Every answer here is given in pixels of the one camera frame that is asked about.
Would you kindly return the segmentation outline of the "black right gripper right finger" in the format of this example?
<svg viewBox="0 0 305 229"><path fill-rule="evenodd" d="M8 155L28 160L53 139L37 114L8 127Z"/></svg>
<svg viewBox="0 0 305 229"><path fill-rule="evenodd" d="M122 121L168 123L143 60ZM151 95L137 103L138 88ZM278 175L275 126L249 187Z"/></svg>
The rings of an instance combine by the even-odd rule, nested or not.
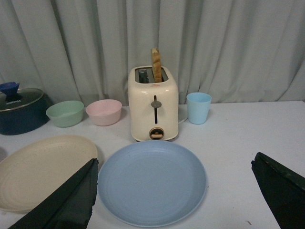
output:
<svg viewBox="0 0 305 229"><path fill-rule="evenodd" d="M305 178L258 152L252 171L274 218L282 229L305 227Z"/></svg>

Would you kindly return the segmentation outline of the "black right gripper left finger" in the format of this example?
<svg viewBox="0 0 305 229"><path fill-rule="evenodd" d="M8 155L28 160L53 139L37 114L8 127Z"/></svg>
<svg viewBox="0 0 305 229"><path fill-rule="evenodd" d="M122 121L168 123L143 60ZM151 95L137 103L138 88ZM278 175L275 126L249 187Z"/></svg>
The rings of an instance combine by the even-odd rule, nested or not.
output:
<svg viewBox="0 0 305 229"><path fill-rule="evenodd" d="M11 229L85 229L97 195L98 159L92 158Z"/></svg>

